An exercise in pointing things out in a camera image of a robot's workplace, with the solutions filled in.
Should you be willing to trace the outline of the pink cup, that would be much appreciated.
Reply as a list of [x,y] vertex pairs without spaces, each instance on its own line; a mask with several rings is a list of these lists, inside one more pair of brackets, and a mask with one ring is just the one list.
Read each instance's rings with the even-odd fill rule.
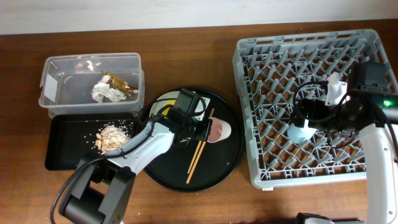
[[210,118],[212,120],[210,133],[207,142],[216,143],[227,139],[232,132],[230,124],[218,118]]

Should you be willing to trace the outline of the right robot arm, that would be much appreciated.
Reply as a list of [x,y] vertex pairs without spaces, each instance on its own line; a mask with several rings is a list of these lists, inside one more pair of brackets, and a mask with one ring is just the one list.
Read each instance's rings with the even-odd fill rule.
[[301,144],[315,131],[330,137],[349,131],[366,157],[368,223],[397,223],[397,96],[389,93],[383,63],[351,66],[348,81],[337,72],[316,84],[325,100],[294,99],[289,139]]

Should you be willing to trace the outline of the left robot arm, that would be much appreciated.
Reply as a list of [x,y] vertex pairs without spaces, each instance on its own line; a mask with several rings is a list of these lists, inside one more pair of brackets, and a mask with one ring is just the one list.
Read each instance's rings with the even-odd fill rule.
[[73,223],[122,223],[136,175],[182,140],[208,139],[212,121],[205,117],[210,99],[182,88],[151,113],[146,126],[130,141],[105,154],[88,154],[66,180],[50,209]]

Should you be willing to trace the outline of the blue cup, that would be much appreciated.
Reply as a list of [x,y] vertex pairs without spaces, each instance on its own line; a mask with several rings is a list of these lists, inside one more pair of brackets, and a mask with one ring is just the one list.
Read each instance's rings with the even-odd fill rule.
[[308,126],[308,120],[304,121],[302,128],[297,127],[294,123],[291,123],[287,129],[287,137],[295,144],[301,144],[306,140],[309,140],[317,131],[315,128]]

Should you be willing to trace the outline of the food scraps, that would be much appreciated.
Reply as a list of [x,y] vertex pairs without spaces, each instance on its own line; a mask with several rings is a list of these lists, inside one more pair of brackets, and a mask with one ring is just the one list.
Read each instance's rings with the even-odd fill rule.
[[113,123],[105,124],[103,127],[83,135],[83,142],[101,155],[116,150],[131,139],[130,129],[126,126],[115,126]]

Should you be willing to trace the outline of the yellow bowl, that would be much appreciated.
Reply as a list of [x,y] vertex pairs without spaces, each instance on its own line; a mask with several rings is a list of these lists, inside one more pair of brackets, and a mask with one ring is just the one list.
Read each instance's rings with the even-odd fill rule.
[[172,105],[165,105],[165,106],[162,108],[161,114],[164,115],[164,116],[166,116],[167,113],[169,112],[170,107],[172,107]]

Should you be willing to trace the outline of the white tissue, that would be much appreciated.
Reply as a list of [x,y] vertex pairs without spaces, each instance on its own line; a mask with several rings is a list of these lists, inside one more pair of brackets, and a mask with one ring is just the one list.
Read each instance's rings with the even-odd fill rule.
[[91,91],[91,97],[98,103],[102,103],[104,98],[108,99],[110,102],[119,102],[126,99],[125,93],[114,88],[109,80],[111,77],[109,75],[104,75],[102,79],[93,86]]

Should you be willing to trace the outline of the golden wrapper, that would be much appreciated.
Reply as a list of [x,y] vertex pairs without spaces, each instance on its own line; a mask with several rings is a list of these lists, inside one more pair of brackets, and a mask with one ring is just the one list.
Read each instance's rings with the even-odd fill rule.
[[119,78],[114,73],[102,71],[102,74],[104,77],[108,77],[108,81],[106,83],[110,87],[115,88],[127,95],[138,93],[138,88],[129,86],[127,82]]

